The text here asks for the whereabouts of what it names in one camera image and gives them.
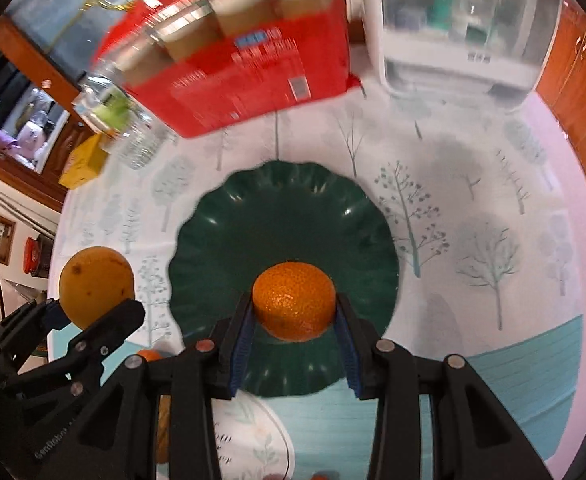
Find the large yellow orange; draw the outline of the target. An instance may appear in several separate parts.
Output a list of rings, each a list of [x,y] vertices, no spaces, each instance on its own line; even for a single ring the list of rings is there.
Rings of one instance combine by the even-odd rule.
[[[84,330],[124,300],[136,298],[132,267],[112,248],[80,250],[61,272],[58,296],[69,321]]]

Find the mandarin orange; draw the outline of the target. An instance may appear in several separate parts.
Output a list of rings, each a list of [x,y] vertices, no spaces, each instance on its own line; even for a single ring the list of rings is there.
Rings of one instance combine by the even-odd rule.
[[[146,362],[153,362],[163,359],[163,354],[154,349],[142,349],[136,352],[138,356],[141,356]]]
[[[261,327],[286,342],[316,339],[335,318],[333,281],[305,262],[283,262],[265,270],[253,284],[252,301]]]

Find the spotted ripe banana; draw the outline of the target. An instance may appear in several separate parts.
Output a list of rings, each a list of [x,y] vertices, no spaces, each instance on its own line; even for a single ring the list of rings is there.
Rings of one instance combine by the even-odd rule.
[[[155,457],[159,465],[169,460],[169,427],[171,426],[171,397],[159,397],[159,416],[155,438]]]

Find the larger red tomato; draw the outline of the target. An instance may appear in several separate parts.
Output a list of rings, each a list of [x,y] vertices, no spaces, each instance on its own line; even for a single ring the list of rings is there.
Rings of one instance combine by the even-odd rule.
[[[310,480],[340,480],[340,474],[334,470],[317,471]]]

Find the red container on floor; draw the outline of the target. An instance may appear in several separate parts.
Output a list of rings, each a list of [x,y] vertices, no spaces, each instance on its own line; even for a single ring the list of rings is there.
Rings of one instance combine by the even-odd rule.
[[[35,275],[38,270],[40,258],[39,240],[27,237],[23,253],[23,272]]]

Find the yellow cardboard box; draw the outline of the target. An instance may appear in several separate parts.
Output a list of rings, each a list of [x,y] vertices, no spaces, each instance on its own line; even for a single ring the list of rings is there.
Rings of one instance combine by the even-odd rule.
[[[69,154],[58,183],[68,190],[79,188],[99,177],[107,157],[107,151],[102,148],[101,134],[94,134]]]

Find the clear drinking glass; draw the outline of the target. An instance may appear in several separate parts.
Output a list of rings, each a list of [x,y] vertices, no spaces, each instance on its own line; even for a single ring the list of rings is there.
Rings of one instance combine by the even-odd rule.
[[[115,153],[133,170],[147,166],[167,139],[169,130],[155,117],[136,115],[128,129],[119,137]]]

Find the clear bottle green label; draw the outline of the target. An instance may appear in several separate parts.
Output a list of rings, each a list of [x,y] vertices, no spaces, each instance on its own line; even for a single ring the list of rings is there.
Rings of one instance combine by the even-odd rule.
[[[72,107],[95,133],[118,136],[127,131],[138,115],[138,104],[119,83],[120,73],[108,61],[100,61],[80,80],[80,91]]]

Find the dark green scalloped plate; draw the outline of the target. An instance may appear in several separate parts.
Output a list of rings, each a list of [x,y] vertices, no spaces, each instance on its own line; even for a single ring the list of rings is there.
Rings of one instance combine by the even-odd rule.
[[[356,182],[318,164],[266,162],[203,195],[178,232],[169,309],[186,347],[229,318],[259,274],[289,261],[325,272],[378,334],[389,326],[400,263],[383,212]],[[334,322],[307,342],[281,341],[254,322],[239,389],[306,396],[340,379],[347,381]]]

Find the red paper cup package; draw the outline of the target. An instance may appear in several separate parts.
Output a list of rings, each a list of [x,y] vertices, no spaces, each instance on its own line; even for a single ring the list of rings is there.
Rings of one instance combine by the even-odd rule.
[[[185,138],[358,84],[344,0],[139,0],[93,69]]]

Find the white countertop sterilizer appliance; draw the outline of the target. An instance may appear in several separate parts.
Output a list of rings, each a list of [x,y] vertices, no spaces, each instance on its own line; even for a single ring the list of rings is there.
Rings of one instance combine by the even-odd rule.
[[[535,89],[561,0],[363,0],[371,63],[389,93],[519,106]]]

